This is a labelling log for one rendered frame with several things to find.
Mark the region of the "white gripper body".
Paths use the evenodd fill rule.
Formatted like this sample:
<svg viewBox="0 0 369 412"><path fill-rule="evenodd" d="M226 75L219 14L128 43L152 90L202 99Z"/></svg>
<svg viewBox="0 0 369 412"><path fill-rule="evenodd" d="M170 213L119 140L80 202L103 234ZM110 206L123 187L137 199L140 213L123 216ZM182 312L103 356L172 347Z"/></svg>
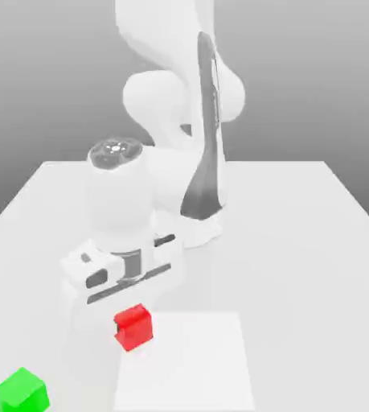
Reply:
<svg viewBox="0 0 369 412"><path fill-rule="evenodd" d="M107 327L118 312L150 307L184 279L182 242L156 238L98 245L88 239L62 259L62 305L71 332Z"/></svg>

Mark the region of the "small red cube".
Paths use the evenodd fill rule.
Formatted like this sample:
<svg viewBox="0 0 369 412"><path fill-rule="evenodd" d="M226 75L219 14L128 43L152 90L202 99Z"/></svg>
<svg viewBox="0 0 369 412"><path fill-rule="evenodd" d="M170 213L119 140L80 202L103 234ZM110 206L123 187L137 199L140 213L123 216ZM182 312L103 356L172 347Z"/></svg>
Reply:
<svg viewBox="0 0 369 412"><path fill-rule="evenodd" d="M113 321L116 325L114 337L126 352L154 337L151 314L141 303L117 313Z"/></svg>

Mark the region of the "small green cube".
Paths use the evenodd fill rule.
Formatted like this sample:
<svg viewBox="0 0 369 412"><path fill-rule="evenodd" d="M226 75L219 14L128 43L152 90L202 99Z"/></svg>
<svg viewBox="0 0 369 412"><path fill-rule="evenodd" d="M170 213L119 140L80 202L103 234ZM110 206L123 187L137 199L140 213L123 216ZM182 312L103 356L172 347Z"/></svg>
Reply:
<svg viewBox="0 0 369 412"><path fill-rule="evenodd" d="M45 382L24 367L0 383L0 412L44 412L50 404Z"/></svg>

